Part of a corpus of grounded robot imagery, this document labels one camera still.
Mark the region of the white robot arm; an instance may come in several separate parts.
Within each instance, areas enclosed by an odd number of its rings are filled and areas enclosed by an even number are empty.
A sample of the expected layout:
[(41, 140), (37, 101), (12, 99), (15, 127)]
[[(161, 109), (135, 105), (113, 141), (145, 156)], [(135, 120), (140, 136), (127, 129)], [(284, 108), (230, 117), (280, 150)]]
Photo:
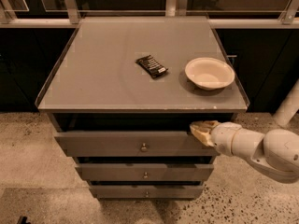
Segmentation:
[(246, 129), (235, 119), (226, 122), (200, 120), (190, 124), (192, 135), (219, 154), (238, 157), (259, 173), (280, 183), (299, 180), (299, 135), (285, 129), (299, 110), (296, 82), (275, 112), (280, 126), (267, 133)]

